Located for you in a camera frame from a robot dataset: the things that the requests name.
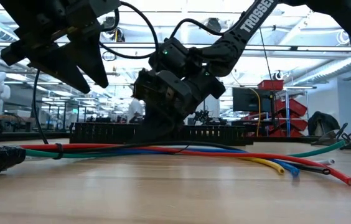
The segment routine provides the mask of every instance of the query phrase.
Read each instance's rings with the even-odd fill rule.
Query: wooden table
[[[280,143],[246,147],[283,154],[311,149]],[[351,176],[351,151],[313,159],[330,157]],[[292,180],[289,173],[232,158],[50,159],[0,175],[0,223],[351,223],[351,187],[307,172]]]

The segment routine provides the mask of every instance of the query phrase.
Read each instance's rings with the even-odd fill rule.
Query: ceiling
[[[147,18],[152,22],[157,32],[160,42],[170,36],[170,33],[176,24],[186,18],[192,18],[200,22],[206,22],[209,17],[218,18],[222,25],[222,31],[227,30],[240,16],[241,11],[246,10],[252,0],[211,0],[207,4],[203,0],[182,0],[182,1],[160,1],[160,0],[132,0],[127,1],[139,10],[141,10]],[[119,28],[123,31],[126,43],[153,43],[150,30],[144,21],[130,9],[120,7],[120,23]],[[101,16],[98,20],[104,21],[105,17],[113,16],[113,13]],[[9,40],[16,40],[13,30],[17,28],[17,24],[11,19],[6,11],[0,5],[0,31],[7,34]],[[312,12],[306,6],[291,7],[280,4],[274,10],[272,15],[267,18],[262,25],[262,35],[265,45],[287,45],[287,46],[326,46],[326,47],[348,47],[348,36],[331,17]],[[176,38],[183,44],[201,45],[212,44],[218,37],[212,36],[193,25],[183,25],[178,31]],[[68,41],[61,38],[59,42]],[[109,42],[109,39],[102,35],[102,42]],[[256,33],[249,41],[249,45],[261,46],[262,40],[260,33]],[[143,55],[152,52],[151,48],[128,48],[114,49],[122,54]],[[351,52],[342,51],[273,51],[267,49],[268,65],[271,73],[282,71],[285,74],[284,79],[288,85],[292,85],[291,80],[298,80],[310,71],[329,62],[343,61],[351,57]],[[25,60],[17,65],[8,67],[0,59],[0,70],[11,70],[15,74],[20,74],[27,82],[33,82],[35,72],[26,65]],[[92,97],[92,98],[111,98],[112,102],[106,107],[107,111],[127,110],[129,97],[132,94],[130,83],[133,83],[138,75],[138,71],[142,68],[149,68],[147,60],[128,60],[117,58],[115,61],[106,62],[104,66],[108,72],[108,80],[110,85],[106,89],[102,89],[89,79],[87,82],[91,84],[92,91],[85,96],[60,83],[59,80],[49,76],[41,75],[39,86],[42,87],[41,92],[44,95],[50,94],[55,96],[54,91],[64,91],[70,93],[74,97]],[[226,85],[235,85],[237,83],[255,85],[264,79],[268,79],[267,62],[262,50],[246,50],[241,59],[235,66],[233,73],[225,78],[221,78]],[[9,82],[18,80],[8,78]],[[228,90],[223,99],[229,95]],[[220,108],[222,111],[231,108],[229,101],[222,101]]]

